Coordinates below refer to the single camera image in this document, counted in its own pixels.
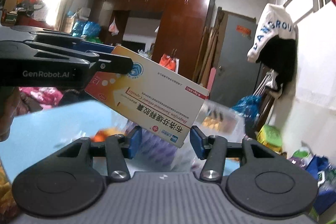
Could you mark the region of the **ibuprofen medicine box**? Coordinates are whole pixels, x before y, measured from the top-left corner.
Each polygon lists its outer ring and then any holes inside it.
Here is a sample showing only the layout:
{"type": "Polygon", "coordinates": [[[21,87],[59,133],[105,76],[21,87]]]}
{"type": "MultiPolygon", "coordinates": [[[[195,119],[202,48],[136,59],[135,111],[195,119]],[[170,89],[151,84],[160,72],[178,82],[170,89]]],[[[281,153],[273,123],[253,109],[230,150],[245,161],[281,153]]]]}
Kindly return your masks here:
{"type": "Polygon", "coordinates": [[[113,54],[131,58],[131,71],[97,72],[85,91],[143,129],[182,147],[209,91],[122,46],[113,54]]]}

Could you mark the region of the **blue bags stack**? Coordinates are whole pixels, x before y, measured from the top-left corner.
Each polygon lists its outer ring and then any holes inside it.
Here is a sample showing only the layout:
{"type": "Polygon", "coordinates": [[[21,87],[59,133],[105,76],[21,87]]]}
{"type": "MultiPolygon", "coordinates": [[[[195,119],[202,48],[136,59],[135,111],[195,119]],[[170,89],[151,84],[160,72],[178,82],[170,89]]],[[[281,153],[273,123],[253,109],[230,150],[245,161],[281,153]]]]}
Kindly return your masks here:
{"type": "Polygon", "coordinates": [[[102,44],[99,39],[101,26],[91,21],[77,21],[73,27],[71,34],[73,37],[82,38],[85,41],[102,44]]]}

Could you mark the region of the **purple flat box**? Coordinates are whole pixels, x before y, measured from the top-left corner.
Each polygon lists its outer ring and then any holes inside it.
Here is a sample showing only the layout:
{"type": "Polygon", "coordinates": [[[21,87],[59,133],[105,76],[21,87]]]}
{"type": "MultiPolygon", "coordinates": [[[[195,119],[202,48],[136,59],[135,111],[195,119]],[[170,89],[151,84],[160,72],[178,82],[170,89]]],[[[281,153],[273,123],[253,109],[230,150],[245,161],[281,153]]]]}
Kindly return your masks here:
{"type": "Polygon", "coordinates": [[[143,130],[135,159],[151,169],[170,169],[176,153],[177,147],[143,130]]]}

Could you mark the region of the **clear plastic basket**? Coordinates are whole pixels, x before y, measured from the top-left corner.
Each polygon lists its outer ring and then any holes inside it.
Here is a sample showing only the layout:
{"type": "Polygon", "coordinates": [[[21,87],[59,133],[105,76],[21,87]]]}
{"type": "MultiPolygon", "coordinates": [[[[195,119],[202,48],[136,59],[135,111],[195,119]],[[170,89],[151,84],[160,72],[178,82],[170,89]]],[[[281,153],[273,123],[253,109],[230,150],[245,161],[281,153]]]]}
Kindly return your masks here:
{"type": "MultiPolygon", "coordinates": [[[[245,120],[239,113],[216,102],[206,100],[194,122],[194,125],[207,136],[219,135],[230,142],[240,143],[245,137],[245,120]]],[[[140,172],[187,172],[201,167],[203,162],[197,156],[190,144],[189,138],[185,139],[182,148],[177,148],[177,153],[170,169],[151,169],[135,157],[126,161],[131,173],[140,172]]]]}

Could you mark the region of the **pink floral bedding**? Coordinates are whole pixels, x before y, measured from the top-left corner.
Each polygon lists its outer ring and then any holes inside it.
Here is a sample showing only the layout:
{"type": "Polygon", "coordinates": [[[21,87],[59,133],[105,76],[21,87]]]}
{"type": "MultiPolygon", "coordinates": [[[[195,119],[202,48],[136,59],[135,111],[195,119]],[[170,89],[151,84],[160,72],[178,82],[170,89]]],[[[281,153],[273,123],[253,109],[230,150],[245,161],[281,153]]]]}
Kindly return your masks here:
{"type": "Polygon", "coordinates": [[[63,98],[63,94],[54,87],[20,87],[19,90],[43,109],[57,107],[63,98]]]}

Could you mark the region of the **blue plastic bag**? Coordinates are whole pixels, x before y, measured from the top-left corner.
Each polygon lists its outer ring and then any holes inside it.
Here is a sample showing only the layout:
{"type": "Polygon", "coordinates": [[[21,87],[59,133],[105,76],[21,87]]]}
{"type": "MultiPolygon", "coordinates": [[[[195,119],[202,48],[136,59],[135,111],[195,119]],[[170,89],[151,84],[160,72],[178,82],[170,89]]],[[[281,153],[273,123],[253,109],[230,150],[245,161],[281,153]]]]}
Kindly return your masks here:
{"type": "Polygon", "coordinates": [[[261,96],[250,95],[240,99],[231,109],[246,121],[256,123],[261,107],[261,96]]]}

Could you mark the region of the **green yellow box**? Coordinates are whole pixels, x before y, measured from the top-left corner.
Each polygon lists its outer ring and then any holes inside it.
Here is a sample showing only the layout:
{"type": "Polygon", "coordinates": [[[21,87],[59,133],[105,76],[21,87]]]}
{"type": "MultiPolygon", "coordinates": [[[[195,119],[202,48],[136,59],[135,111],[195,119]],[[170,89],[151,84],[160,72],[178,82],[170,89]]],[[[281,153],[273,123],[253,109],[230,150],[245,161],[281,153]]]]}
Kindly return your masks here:
{"type": "Polygon", "coordinates": [[[257,135],[257,141],[272,151],[282,151],[282,138],[279,130],[270,125],[263,125],[257,135]]]}

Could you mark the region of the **red white hanging bag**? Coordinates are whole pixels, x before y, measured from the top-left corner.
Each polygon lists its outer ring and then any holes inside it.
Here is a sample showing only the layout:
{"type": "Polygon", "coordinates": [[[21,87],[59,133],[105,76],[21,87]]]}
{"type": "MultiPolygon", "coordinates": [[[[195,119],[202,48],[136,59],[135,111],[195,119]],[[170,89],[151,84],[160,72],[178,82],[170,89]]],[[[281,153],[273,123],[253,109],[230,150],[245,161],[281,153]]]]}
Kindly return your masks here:
{"type": "Polygon", "coordinates": [[[176,57],[177,49],[173,49],[172,52],[168,54],[163,54],[159,61],[159,65],[178,73],[179,69],[179,59],[176,57]]]}

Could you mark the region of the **grey door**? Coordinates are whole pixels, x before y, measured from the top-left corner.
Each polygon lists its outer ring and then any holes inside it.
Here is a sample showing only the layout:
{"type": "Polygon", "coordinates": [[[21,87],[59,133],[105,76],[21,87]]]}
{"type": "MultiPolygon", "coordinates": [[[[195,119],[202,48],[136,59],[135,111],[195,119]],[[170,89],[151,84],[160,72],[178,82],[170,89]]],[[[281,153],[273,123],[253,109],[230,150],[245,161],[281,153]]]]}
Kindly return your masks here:
{"type": "Polygon", "coordinates": [[[254,93],[260,79],[261,65],[247,61],[257,24],[256,19],[224,11],[215,51],[216,74],[209,99],[232,107],[254,93]]]}

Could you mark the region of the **dark red wooden wardrobe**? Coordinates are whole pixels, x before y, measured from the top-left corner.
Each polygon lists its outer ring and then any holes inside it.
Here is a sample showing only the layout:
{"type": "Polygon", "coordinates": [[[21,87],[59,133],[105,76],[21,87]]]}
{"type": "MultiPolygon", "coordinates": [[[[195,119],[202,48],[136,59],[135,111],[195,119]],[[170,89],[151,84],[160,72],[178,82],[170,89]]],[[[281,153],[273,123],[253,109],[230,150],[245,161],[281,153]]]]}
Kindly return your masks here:
{"type": "Polygon", "coordinates": [[[163,54],[179,58],[179,74],[192,79],[209,27],[215,0],[94,0],[89,20],[101,26],[100,40],[105,44],[122,41],[132,12],[153,16],[160,21],[152,59],[163,54]]]}

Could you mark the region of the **navy blue tote bag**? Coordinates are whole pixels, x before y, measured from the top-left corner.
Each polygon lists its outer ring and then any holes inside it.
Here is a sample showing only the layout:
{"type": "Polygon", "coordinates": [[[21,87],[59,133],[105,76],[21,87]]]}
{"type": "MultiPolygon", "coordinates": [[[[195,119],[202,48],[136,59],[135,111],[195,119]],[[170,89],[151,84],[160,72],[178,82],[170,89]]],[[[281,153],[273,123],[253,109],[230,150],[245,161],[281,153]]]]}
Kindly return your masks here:
{"type": "Polygon", "coordinates": [[[306,171],[317,180],[318,195],[313,208],[322,215],[335,203],[335,165],[327,157],[314,156],[306,171]]]}

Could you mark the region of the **white black hanging jacket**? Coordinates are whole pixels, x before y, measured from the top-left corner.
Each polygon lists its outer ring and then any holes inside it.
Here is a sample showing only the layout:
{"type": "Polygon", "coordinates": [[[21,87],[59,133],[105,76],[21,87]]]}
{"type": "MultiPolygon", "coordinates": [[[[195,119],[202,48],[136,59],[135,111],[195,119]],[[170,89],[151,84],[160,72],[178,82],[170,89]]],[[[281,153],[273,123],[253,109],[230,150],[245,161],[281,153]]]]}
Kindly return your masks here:
{"type": "Polygon", "coordinates": [[[261,63],[271,70],[265,87],[274,98],[279,98],[293,79],[297,55],[296,36],[292,19],[285,8],[266,4],[247,60],[250,63],[261,63]]]}

